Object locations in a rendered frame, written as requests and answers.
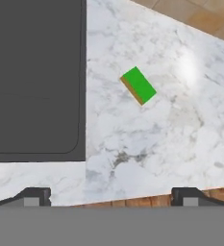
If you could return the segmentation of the green sponge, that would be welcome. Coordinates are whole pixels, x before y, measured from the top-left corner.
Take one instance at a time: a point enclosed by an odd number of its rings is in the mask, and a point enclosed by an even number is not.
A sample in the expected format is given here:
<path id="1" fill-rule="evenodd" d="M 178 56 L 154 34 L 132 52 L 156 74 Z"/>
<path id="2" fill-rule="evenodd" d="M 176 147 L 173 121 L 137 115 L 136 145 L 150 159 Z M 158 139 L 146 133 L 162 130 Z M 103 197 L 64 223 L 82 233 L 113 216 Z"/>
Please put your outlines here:
<path id="1" fill-rule="evenodd" d="M 136 66 L 123 74 L 120 80 L 142 106 L 157 94 Z"/>

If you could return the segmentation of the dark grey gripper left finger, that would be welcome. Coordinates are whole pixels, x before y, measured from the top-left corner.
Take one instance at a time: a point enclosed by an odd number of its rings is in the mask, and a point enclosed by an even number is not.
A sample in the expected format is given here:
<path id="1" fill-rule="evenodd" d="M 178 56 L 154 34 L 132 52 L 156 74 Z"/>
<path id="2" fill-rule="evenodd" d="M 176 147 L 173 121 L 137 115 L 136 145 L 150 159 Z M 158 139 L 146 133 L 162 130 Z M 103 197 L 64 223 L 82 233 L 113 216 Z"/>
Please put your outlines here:
<path id="1" fill-rule="evenodd" d="M 13 197 L 0 200 L 4 207 L 50 207 L 50 187 L 26 187 Z"/>

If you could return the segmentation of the dark grey sink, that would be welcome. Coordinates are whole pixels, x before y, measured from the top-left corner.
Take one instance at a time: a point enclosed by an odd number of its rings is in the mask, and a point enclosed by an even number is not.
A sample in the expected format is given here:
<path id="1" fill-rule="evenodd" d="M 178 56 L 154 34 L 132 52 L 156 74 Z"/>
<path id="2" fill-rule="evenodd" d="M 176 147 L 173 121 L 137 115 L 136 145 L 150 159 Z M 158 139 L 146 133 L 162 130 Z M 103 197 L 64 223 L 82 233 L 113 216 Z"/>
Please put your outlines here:
<path id="1" fill-rule="evenodd" d="M 0 162 L 86 157 L 87 0 L 0 0 Z"/>

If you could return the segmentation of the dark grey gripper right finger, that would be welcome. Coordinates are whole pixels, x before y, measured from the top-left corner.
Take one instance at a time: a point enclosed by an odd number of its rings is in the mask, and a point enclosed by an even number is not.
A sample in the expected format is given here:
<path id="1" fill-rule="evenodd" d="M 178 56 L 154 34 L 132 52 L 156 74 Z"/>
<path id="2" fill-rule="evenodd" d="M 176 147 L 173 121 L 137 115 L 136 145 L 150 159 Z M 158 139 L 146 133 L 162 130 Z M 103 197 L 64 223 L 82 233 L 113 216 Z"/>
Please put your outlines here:
<path id="1" fill-rule="evenodd" d="M 224 206 L 224 201 L 208 197 L 196 187 L 173 187 L 171 194 L 174 207 Z"/>

